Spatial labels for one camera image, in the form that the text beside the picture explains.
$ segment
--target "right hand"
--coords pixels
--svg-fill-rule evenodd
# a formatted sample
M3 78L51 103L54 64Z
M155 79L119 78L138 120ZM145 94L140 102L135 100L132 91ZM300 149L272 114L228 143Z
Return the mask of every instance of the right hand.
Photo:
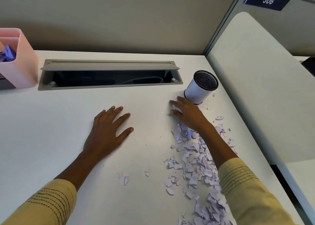
M170 113L177 116L187 127L200 133L202 128L209 125L209 121L192 101L180 96L177 97L177 100L170 100L169 102L182 112L171 110Z

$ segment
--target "yellow sleeve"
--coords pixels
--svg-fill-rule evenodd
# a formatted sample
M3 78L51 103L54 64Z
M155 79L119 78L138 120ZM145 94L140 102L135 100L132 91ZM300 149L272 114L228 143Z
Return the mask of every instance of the yellow sleeve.
M72 183L54 179L23 203L2 225L64 225L77 201Z
M239 158L221 165L218 171L223 193L238 225L294 225L254 173Z

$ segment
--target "left hand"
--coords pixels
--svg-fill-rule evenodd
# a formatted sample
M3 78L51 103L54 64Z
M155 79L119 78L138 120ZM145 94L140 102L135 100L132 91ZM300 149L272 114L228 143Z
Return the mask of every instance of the left hand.
M113 123L113 120L122 110L123 107L115 109L115 106L112 106L108 111L103 110L94 118L93 127L84 144L83 153L86 152L101 160L123 143L134 129L129 127L116 137L117 129L130 116L130 113L124 114Z

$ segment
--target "hand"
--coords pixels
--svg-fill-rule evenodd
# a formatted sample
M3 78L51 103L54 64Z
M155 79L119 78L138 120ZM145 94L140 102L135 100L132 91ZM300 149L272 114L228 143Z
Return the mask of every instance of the hand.
M123 107L112 106L108 111L103 110L94 118L93 127L84 144L83 153L92 154L101 160L117 149L127 136L134 130L132 127L124 130L116 137L117 129L127 120L130 113L113 120L123 110Z
M169 102L181 110L171 110L170 113L177 116L186 126L198 133L207 125L209 121L194 103L186 98L178 96L179 101L170 100Z

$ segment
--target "black opening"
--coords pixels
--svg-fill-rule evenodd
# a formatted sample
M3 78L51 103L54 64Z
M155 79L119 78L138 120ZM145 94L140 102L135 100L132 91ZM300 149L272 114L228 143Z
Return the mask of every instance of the black opening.
M170 70L51 71L57 87L171 83Z

